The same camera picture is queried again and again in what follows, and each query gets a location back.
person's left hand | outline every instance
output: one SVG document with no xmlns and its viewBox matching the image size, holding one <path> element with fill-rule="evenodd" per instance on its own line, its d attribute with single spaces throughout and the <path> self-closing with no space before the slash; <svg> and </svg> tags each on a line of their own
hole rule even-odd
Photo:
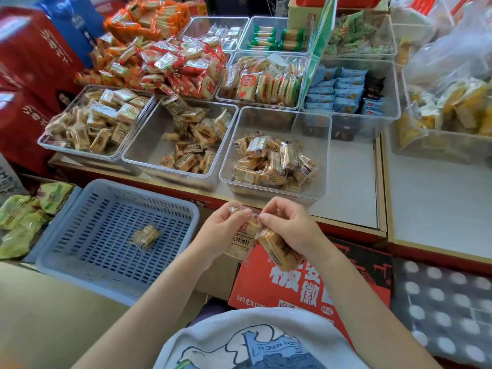
<svg viewBox="0 0 492 369">
<path fill-rule="evenodd" d="M 230 207 L 241 209 L 230 216 Z M 231 243 L 234 234 L 253 215 L 251 209 L 245 208 L 238 201 L 230 201 L 222 205 L 205 221 L 195 239 L 188 246 L 190 251 L 196 251 L 206 261 L 207 267 Z"/>
</svg>

graphic print on shirt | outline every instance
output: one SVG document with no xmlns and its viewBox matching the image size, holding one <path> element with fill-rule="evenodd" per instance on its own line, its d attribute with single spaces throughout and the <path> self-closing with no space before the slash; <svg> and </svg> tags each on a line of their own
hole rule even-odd
<svg viewBox="0 0 492 369">
<path fill-rule="evenodd" d="M 326 369 L 295 337 L 272 325 L 255 325 L 242 329 L 226 345 L 212 352 L 188 347 L 175 368 L 210 367 Z"/>
</svg>

hand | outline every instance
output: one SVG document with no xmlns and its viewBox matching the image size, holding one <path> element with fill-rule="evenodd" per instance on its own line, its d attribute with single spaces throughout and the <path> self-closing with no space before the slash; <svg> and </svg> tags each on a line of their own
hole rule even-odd
<svg viewBox="0 0 492 369">
<path fill-rule="evenodd" d="M 331 244 L 304 207 L 288 199 L 273 198 L 261 211 L 258 219 L 280 234 L 290 247 L 304 255 L 311 264 Z"/>
<path fill-rule="evenodd" d="M 229 217 L 230 207 L 236 207 L 241 211 Z M 220 254 L 224 253 L 234 234 L 252 215 L 253 211 L 245 208 L 238 201 L 225 203 L 203 223 L 188 248 L 190 251 L 198 252 L 209 267 Z"/>
</svg>

light blue snack packet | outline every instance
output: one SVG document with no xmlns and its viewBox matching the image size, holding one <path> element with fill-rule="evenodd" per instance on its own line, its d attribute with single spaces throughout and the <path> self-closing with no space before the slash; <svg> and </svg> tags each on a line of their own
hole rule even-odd
<svg viewBox="0 0 492 369">
<path fill-rule="evenodd" d="M 364 106 L 370 107 L 374 110 L 381 110 L 381 107 L 384 105 L 384 100 L 372 100 L 369 98 L 364 98 Z"/>
<path fill-rule="evenodd" d="M 327 102 L 327 103 L 313 103 L 313 102 L 306 102 L 304 104 L 304 107 L 307 110 L 329 110 L 333 111 L 333 105 L 335 102 Z"/>
<path fill-rule="evenodd" d="M 356 100 L 337 97 L 335 99 L 335 105 L 333 106 L 333 111 L 343 112 L 345 114 L 354 114 L 358 108 L 359 108 L 359 103 Z"/>
<path fill-rule="evenodd" d="M 309 94 L 335 94 L 335 90 L 331 86 L 315 86 L 307 90 Z"/>
<path fill-rule="evenodd" d="M 367 70 L 352 70 L 342 67 L 340 71 L 341 78 L 356 78 L 357 76 L 366 76 Z"/>
<path fill-rule="evenodd" d="M 370 107 L 362 107 L 362 112 L 361 112 L 362 115 L 372 115 L 372 116 L 375 116 L 375 117 L 381 117 L 383 116 L 384 114 L 384 111 L 379 111 L 379 110 L 376 110 L 376 109 L 371 109 Z"/>
<path fill-rule="evenodd" d="M 315 86 L 316 84 L 325 80 L 326 72 L 327 72 L 327 68 L 325 66 L 323 66 L 322 64 L 318 65 L 318 68 L 316 69 L 316 72 L 312 77 L 311 86 Z"/>
<path fill-rule="evenodd" d="M 337 73 L 338 73 L 338 67 L 327 68 L 325 73 L 325 80 L 335 79 Z"/>
<path fill-rule="evenodd" d="M 364 89 L 336 89 L 335 96 L 342 98 L 350 98 L 351 100 L 356 100 L 359 102 L 362 97 L 362 92 Z"/>
<path fill-rule="evenodd" d="M 329 94 L 306 94 L 306 102 L 327 103 L 335 102 L 335 96 Z"/>
<path fill-rule="evenodd" d="M 363 86 L 364 76 L 355 76 L 353 78 L 338 78 L 337 83 L 352 84 L 353 86 Z"/>
<path fill-rule="evenodd" d="M 321 86 L 334 86 L 335 85 L 335 82 L 336 80 L 335 79 L 332 79 L 332 80 L 325 80 L 325 81 L 322 81 L 318 84 L 315 85 L 316 88 L 319 88 Z"/>
<path fill-rule="evenodd" d="M 364 90 L 364 86 L 354 86 L 353 84 L 339 83 L 337 81 L 335 84 L 335 89 L 362 89 L 362 90 Z"/>
</svg>

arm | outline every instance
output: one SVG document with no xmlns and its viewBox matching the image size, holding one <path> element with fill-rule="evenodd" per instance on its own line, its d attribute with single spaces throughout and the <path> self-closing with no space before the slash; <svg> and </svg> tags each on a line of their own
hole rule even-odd
<svg viewBox="0 0 492 369">
<path fill-rule="evenodd" d="M 273 198 L 260 221 L 320 273 L 359 357 L 372 369 L 441 366 L 383 304 L 350 260 L 333 245 L 305 209 Z"/>
<path fill-rule="evenodd" d="M 229 202 L 215 211 L 188 248 L 77 361 L 74 369 L 144 369 L 154 365 L 198 278 L 252 215 L 246 209 L 229 217 L 229 207 L 241 208 L 241 204 Z"/>
</svg>

